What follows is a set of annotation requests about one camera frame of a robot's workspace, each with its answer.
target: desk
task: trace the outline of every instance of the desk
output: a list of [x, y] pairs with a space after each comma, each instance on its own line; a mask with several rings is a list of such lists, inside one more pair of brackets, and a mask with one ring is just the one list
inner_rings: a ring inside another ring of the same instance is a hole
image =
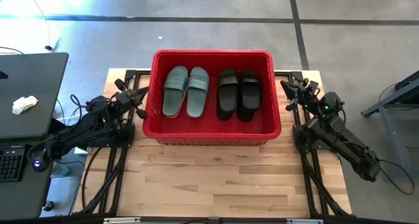
[[[109, 70], [104, 96], [110, 97], [118, 90], [114, 81], [123, 79], [125, 71]], [[302, 73], [319, 82], [322, 89], [319, 71]], [[148, 86], [149, 79], [149, 76], [142, 76], [140, 87]], [[276, 78], [282, 133], [258, 147], [160, 145], [144, 136], [142, 120], [135, 116], [136, 135], [128, 150], [117, 215], [309, 217], [301, 159], [293, 144], [294, 118], [292, 112], [285, 110], [287, 99], [281, 80], [286, 78]], [[108, 156], [109, 149], [102, 149], [92, 162], [85, 187], [87, 202], [103, 183]], [[326, 188], [345, 211], [351, 212], [336, 155], [319, 151], [319, 161]], [[111, 187], [109, 192], [107, 210], [113, 189]], [[314, 194], [319, 210], [316, 189]], [[79, 192], [75, 211], [81, 209]]]
[[[35, 145], [49, 132], [63, 127], [52, 113], [67, 65], [67, 53], [0, 56], [0, 68], [9, 75], [0, 80], [0, 145]], [[12, 113], [12, 103], [22, 96], [39, 102], [21, 115]], [[39, 217], [45, 205], [52, 166], [35, 172], [29, 161], [22, 180], [0, 183], [0, 220]]]

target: green slide sandal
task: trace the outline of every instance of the green slide sandal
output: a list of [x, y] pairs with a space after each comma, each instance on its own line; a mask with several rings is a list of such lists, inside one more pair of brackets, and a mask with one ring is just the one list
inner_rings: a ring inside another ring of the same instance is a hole
[[164, 83], [163, 114], [174, 118], [179, 113], [188, 79], [188, 69], [185, 66], [173, 68]]
[[192, 118], [198, 118], [204, 112], [210, 77], [201, 67], [194, 67], [188, 84], [187, 113]]

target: black slide sandal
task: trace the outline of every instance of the black slide sandal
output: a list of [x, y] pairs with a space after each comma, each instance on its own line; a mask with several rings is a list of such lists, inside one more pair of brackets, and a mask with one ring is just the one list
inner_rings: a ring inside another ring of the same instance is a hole
[[238, 93], [237, 116], [239, 120], [249, 122], [258, 110], [261, 101], [261, 84], [257, 74], [244, 71]]
[[236, 110], [238, 81], [236, 70], [224, 69], [218, 75], [217, 117], [229, 120]]

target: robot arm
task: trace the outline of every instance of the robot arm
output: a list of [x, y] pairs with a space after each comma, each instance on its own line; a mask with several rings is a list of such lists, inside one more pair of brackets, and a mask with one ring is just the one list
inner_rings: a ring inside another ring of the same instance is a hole
[[110, 99], [98, 96], [87, 102], [81, 107], [85, 107], [88, 113], [78, 123], [48, 135], [27, 152], [27, 158], [36, 171], [46, 170], [51, 161], [60, 159], [74, 147], [129, 147], [134, 125], [124, 124], [122, 116], [135, 108], [140, 118], [147, 117], [138, 106], [149, 88], [130, 90], [120, 79], [115, 84], [122, 92], [115, 93]]
[[300, 104], [314, 115], [306, 124], [295, 128], [297, 148], [309, 150], [312, 149], [310, 145], [320, 141], [346, 159], [362, 179], [375, 181], [380, 171], [376, 154], [345, 127], [338, 115], [344, 102], [334, 92], [326, 93], [319, 100], [318, 83], [308, 82], [308, 79], [298, 84], [281, 81], [287, 98], [291, 100], [286, 110], [294, 110]]

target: slide sandal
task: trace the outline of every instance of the slide sandal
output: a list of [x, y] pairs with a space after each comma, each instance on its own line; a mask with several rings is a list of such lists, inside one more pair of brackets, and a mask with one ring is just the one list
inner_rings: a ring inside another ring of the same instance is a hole
[[244, 71], [238, 93], [237, 116], [239, 120], [249, 122], [260, 105], [261, 84], [256, 73]]
[[236, 70], [224, 69], [218, 75], [217, 117], [229, 120], [236, 110], [238, 81]]
[[174, 67], [164, 83], [163, 114], [174, 118], [179, 113], [188, 79], [188, 69], [184, 66]]
[[188, 84], [187, 113], [192, 118], [198, 118], [204, 112], [210, 77], [201, 67], [194, 67]]

